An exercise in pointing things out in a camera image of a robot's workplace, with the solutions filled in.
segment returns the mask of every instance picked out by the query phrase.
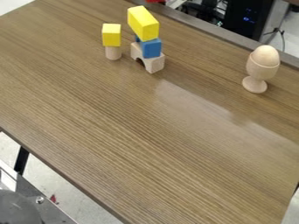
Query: wooden block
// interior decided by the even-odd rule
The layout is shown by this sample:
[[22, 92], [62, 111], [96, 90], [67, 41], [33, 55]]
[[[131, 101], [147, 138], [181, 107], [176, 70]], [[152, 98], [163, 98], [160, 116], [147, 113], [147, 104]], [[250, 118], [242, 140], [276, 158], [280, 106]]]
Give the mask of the wooden block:
[[128, 9], [128, 24], [141, 41], [159, 36], [159, 22], [142, 5]]
[[120, 46], [122, 42], [122, 26], [120, 24], [103, 24], [101, 29], [104, 46]]
[[122, 57], [122, 49], [119, 46], [105, 46], [105, 54], [109, 60], [118, 60]]
[[162, 41], [159, 38], [155, 38], [146, 42], [141, 41], [140, 46], [143, 50], [143, 57], [145, 59], [160, 57], [161, 55]]
[[135, 42], [131, 44], [131, 57], [133, 60], [140, 59], [143, 61], [145, 69], [150, 73], [156, 73], [164, 69], [165, 55], [161, 52], [160, 57], [145, 59], [140, 44]]

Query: blue block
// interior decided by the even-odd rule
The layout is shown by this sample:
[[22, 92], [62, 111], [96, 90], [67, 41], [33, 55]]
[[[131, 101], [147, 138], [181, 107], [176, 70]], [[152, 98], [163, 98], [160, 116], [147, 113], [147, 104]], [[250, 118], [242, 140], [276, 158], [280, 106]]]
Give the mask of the blue block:
[[138, 36], [137, 35], [135, 35], [135, 42], [140, 42], [141, 40], [138, 38]]
[[141, 48], [143, 49], [143, 57], [145, 59], [151, 59], [160, 57], [162, 51], [162, 41], [159, 38], [155, 38], [150, 41], [140, 42]]

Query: yellow cube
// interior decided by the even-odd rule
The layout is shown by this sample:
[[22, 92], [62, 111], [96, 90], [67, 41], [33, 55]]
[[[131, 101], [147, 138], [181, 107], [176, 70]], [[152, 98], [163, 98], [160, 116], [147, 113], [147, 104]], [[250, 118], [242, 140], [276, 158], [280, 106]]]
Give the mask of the yellow cube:
[[159, 36], [159, 22], [142, 5], [128, 9], [128, 24], [143, 42]]
[[122, 42], [120, 24], [103, 24], [101, 36], [104, 46], [120, 46]]

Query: table leg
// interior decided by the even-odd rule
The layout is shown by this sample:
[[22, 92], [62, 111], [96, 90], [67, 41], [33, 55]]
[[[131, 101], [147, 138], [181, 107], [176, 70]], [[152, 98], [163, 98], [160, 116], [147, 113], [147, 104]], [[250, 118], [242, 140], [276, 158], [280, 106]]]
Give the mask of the table leg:
[[29, 152], [21, 146], [17, 155], [17, 161], [15, 163], [15, 168], [14, 168], [15, 172], [17, 172], [21, 176], [23, 176], [28, 157], [29, 157]]

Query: gray floor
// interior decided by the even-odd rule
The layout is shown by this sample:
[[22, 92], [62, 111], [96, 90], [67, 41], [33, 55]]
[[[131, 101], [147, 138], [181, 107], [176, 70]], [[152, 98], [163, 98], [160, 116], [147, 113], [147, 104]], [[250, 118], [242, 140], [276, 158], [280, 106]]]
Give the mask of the gray floor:
[[[0, 133], [0, 159], [13, 167], [19, 145]], [[90, 200], [67, 181], [30, 155], [24, 177], [47, 197], [53, 194], [59, 207], [82, 224], [121, 224], [114, 216]]]
[[[0, 16], [32, 0], [0, 0]], [[282, 25], [285, 30], [286, 53], [299, 58], [299, 13], [290, 13]], [[282, 38], [276, 35], [270, 43], [282, 49]], [[0, 133], [0, 159], [13, 167], [19, 145]], [[34, 156], [30, 156], [24, 176], [46, 196], [57, 197], [59, 206], [82, 224], [119, 224], [120, 222], [103, 208], [91, 201], [57, 173], [49, 169]]]

